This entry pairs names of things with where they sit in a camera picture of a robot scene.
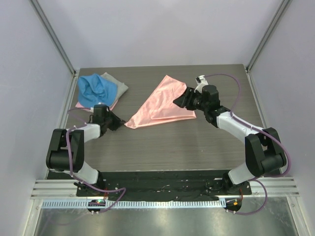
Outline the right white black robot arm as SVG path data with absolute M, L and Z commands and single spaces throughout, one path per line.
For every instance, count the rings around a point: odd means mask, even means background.
M 245 145 L 244 163 L 223 175 L 222 188 L 227 194 L 234 194 L 245 181 L 287 165 L 277 131 L 253 126 L 234 115 L 221 105 L 216 86 L 206 85 L 201 91 L 187 88 L 173 103 L 190 111 L 202 111 L 208 123 L 230 133 Z

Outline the pink satin napkin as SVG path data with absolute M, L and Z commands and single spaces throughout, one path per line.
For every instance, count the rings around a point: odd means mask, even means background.
M 138 111 L 125 123 L 131 129 L 195 119 L 194 111 L 178 107 L 173 100 L 187 89 L 185 83 L 166 75 Z

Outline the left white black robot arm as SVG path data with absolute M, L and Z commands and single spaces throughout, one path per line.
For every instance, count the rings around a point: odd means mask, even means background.
M 124 124 L 108 106 L 95 105 L 89 121 L 82 126 L 53 130 L 46 156 L 47 168 L 70 175 L 87 185 L 92 195 L 100 196 L 105 183 L 100 171 L 85 161 L 85 143 L 102 137 L 108 130 L 116 131 Z

